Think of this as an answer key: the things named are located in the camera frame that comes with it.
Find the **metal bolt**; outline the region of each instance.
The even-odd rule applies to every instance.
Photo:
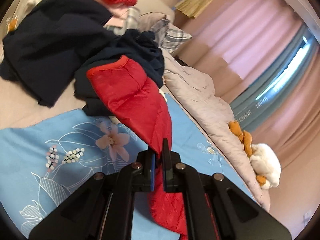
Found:
[[[184,163],[177,163],[176,168],[178,170],[184,170],[186,168],[186,165]]]
[[[93,178],[95,180],[100,180],[104,178],[104,174],[102,172],[97,172],[96,174],[93,175]]]
[[[213,175],[213,177],[215,180],[218,180],[218,181],[223,181],[223,179],[224,179],[224,176],[221,173],[216,173]]]
[[[140,162],[134,162],[131,164],[131,166],[134,169],[140,169],[142,167],[142,164]]]

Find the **beige comforter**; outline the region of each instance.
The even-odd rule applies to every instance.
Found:
[[[228,123],[234,121],[233,112],[225,101],[214,95],[211,77],[194,68],[181,66],[165,50],[163,55],[167,87],[228,158],[257,202],[269,211],[269,192],[260,188],[243,145],[230,132]]]

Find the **gray plaid pillowcase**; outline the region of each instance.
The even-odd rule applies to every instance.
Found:
[[[181,44],[192,38],[190,34],[170,23],[168,19],[158,21],[151,30],[155,33],[155,42],[169,53],[173,53]]]
[[[123,35],[127,29],[135,29],[139,28],[139,17],[140,10],[135,7],[130,7],[128,10],[128,17],[124,20],[124,24],[122,27],[115,27],[106,25],[105,28],[109,31],[112,31],[115,35]]]

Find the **stuffed animal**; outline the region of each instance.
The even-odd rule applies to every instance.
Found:
[[[231,121],[229,129],[244,145],[244,151],[254,172],[257,174],[256,179],[260,187],[263,189],[277,187],[279,185],[281,166],[273,150],[263,143],[251,145],[251,134],[247,131],[242,131],[238,121]]]
[[[257,181],[259,182],[261,177],[267,179],[265,184],[260,185],[261,188],[277,187],[280,182],[281,165],[274,151],[264,143],[252,144],[251,149],[252,155],[249,160],[255,173],[259,174]]]

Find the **blue bed sheet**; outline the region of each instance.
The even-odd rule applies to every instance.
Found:
[[[252,197],[238,174],[167,94],[172,150],[199,172],[221,172]],[[24,129],[0,130],[0,201],[25,237],[94,173],[118,172],[147,145],[108,118],[73,110]],[[177,240],[152,221],[147,196],[136,194],[132,240]]]

